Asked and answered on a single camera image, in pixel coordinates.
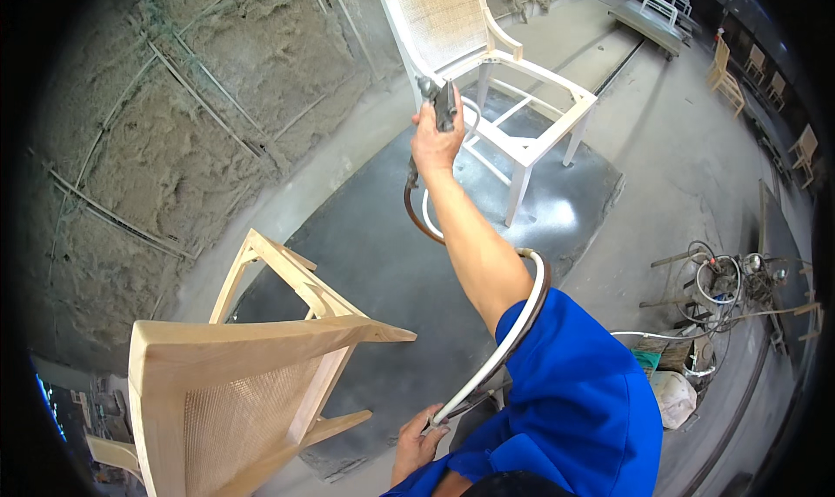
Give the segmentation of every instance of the blue sleeve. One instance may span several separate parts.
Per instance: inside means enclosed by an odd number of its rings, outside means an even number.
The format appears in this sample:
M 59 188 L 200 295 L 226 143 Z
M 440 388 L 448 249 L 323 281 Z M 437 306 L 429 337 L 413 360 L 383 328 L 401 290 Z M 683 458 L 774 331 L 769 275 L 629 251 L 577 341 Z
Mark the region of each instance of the blue sleeve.
M 496 328 L 501 343 L 522 311 Z M 527 434 L 579 495 L 651 495 L 661 414 L 632 353 L 566 294 L 551 289 L 508 359 L 508 424 Z

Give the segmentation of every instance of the hand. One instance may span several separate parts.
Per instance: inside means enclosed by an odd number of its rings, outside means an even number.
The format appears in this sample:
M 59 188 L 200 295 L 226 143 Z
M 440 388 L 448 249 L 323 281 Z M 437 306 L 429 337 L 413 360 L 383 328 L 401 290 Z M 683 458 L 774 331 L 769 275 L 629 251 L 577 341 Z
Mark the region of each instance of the hand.
M 455 107 L 452 131 L 439 133 L 435 127 L 435 109 L 428 103 L 420 108 L 420 114 L 412 116 L 417 133 L 412 137 L 412 157 L 423 178 L 441 172 L 453 172 L 453 161 L 464 140 L 464 105 L 458 88 L 454 87 Z
M 394 467 L 391 469 L 391 488 L 402 483 L 418 468 L 435 460 L 438 443 L 449 432 L 449 427 L 442 426 L 433 429 L 426 435 L 422 435 L 422 433 L 429 419 L 432 419 L 435 412 L 443 406 L 443 404 L 433 404 L 430 407 L 423 408 L 420 414 L 400 428 L 397 451 L 394 455 Z M 446 418 L 442 421 L 442 423 L 447 422 L 448 419 Z

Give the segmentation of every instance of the worker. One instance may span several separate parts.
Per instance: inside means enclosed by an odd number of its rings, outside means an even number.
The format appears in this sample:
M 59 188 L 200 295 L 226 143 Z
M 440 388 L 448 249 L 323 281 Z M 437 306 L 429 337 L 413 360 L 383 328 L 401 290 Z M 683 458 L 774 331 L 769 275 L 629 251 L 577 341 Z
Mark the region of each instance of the worker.
M 455 105 L 464 110 L 457 89 Z M 412 156 L 455 274 L 501 344 L 534 282 L 453 177 L 463 115 L 454 116 L 453 131 L 438 132 L 434 109 L 424 104 L 412 122 Z M 646 374 L 568 295 L 550 289 L 506 366 L 513 381 L 506 406 L 496 413 L 487 400 L 465 414 L 442 459 L 433 461 L 449 427 L 423 434 L 442 404 L 424 408 L 402 426 L 391 490 L 384 495 L 652 494 L 662 427 Z M 482 422 L 468 424 L 473 419 Z

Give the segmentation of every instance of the fingers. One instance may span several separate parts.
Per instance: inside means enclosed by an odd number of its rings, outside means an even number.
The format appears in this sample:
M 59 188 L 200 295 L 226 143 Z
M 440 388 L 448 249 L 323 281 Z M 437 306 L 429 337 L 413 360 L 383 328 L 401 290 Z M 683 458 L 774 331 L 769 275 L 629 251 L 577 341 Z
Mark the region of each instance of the fingers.
M 458 92 L 458 86 L 453 86 L 453 93 L 455 95 L 455 109 L 458 113 L 453 117 L 453 126 L 455 131 L 464 132 L 464 103 L 461 100 L 461 94 Z
M 433 106 L 428 102 L 424 102 L 423 105 L 420 106 L 417 128 L 430 133 L 437 130 L 435 128 L 435 108 L 433 108 Z
M 427 408 L 423 408 L 420 414 L 414 416 L 411 421 L 403 425 L 403 428 L 400 429 L 400 436 L 418 437 L 423 432 L 423 428 L 426 426 L 426 423 L 429 422 L 429 419 L 432 419 L 435 412 L 443 407 L 443 403 L 438 403 L 428 406 Z
M 433 457 L 434 453 L 438 450 L 438 443 L 444 438 L 444 435 L 449 433 L 448 426 L 442 426 L 440 428 L 436 428 L 426 434 L 426 438 L 423 440 L 423 444 L 421 444 L 421 450 L 424 452 L 432 452 Z

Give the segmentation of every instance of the blue shirt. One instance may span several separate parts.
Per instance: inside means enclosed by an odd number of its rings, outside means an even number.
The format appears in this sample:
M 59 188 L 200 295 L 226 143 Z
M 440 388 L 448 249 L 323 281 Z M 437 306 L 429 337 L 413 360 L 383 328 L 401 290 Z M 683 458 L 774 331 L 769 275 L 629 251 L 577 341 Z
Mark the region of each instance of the blue shirt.
M 498 322 L 498 343 L 523 305 Z M 581 497 L 652 495 L 661 458 L 658 404 L 632 353 L 585 310 L 552 288 L 507 368 L 509 404 L 461 448 L 384 495 L 428 497 L 447 468 L 473 483 L 529 470 Z

